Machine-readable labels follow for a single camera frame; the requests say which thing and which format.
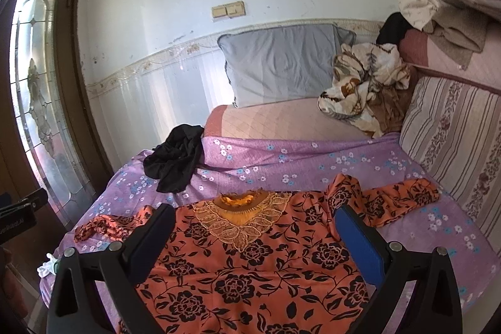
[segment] gray pillowcase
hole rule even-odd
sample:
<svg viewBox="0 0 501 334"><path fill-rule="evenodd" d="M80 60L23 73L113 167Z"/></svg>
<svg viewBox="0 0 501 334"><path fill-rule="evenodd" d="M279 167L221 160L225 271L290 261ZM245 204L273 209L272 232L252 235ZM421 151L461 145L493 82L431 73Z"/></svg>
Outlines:
<svg viewBox="0 0 501 334"><path fill-rule="evenodd" d="M236 107L317 97L332 83L332 58L356 34L331 24L224 34L226 74Z"/></svg>

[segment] black device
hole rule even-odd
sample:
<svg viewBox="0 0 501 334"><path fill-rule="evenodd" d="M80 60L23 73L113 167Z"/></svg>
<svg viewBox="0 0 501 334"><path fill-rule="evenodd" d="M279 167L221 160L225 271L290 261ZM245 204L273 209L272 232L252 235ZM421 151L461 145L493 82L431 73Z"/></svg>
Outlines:
<svg viewBox="0 0 501 334"><path fill-rule="evenodd" d="M9 194L0 196L4 206L0 208L0 245L36 225L35 211L47 204L47 191L38 189L17 203L11 204ZM29 333L24 321L16 315L7 302L2 283L5 276L6 259L0 248L0 327L9 334Z"/></svg>
<svg viewBox="0 0 501 334"><path fill-rule="evenodd" d="M366 282L377 291L350 327L350 334L383 332L407 281L416 280L412 299L397 330L401 334L461 334L457 284L447 252L409 252L387 243L349 206L336 211L336 229ZM125 241L101 252L79 254L67 248L58 266L49 306L47 334L112 334L113 327L95 281L104 281L131 334L164 334L134 288L151 268L175 227L175 210L162 204Z"/></svg>

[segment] metal bolt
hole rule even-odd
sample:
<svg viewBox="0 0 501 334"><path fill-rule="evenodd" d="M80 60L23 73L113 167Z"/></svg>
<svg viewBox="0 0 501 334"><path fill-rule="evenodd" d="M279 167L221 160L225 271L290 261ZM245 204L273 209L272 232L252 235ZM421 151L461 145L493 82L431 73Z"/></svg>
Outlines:
<svg viewBox="0 0 501 334"><path fill-rule="evenodd" d="M397 241L390 242L390 249L393 252L400 252L402 250L402 248L403 248L403 246L400 242L397 242Z"/></svg>
<svg viewBox="0 0 501 334"><path fill-rule="evenodd" d="M439 255L445 256L448 254L447 249L445 249L443 246L437 247L437 253Z"/></svg>
<svg viewBox="0 0 501 334"><path fill-rule="evenodd" d="M112 252L119 251L122 248L122 242L120 241L113 241L111 244L108 245L108 249Z"/></svg>
<svg viewBox="0 0 501 334"><path fill-rule="evenodd" d="M66 256L67 258L70 258L71 256L73 256L75 254L76 250L74 249L74 247L70 247L70 248L66 248L63 252L64 256Z"/></svg>

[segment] blue gripper pad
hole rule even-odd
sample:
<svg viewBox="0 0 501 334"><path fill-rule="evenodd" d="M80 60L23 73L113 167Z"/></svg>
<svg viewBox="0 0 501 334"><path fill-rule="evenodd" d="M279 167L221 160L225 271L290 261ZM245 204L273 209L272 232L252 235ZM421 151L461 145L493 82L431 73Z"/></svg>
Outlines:
<svg viewBox="0 0 501 334"><path fill-rule="evenodd" d="M334 216L336 230L365 282L379 289L385 279L384 260L363 230L373 230L378 235L379 233L365 224L360 225L362 220L358 219L353 210L350 210L351 208L347 209L346 206L342 206L336 211Z"/></svg>

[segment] brown cloth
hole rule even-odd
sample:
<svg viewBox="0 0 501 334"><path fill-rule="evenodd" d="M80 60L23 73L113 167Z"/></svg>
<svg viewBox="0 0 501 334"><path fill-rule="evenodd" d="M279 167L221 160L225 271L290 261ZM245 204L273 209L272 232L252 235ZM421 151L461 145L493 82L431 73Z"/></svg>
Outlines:
<svg viewBox="0 0 501 334"><path fill-rule="evenodd" d="M473 53L483 50L488 22L484 13L447 5L437 10L423 30L440 50L466 70Z"/></svg>
<svg viewBox="0 0 501 334"><path fill-rule="evenodd" d="M409 88L396 90L394 86L385 86L376 94L376 98L367 102L372 113L379 122L383 134L400 132L405 114L409 109L412 94L419 80L416 68L409 65Z"/></svg>

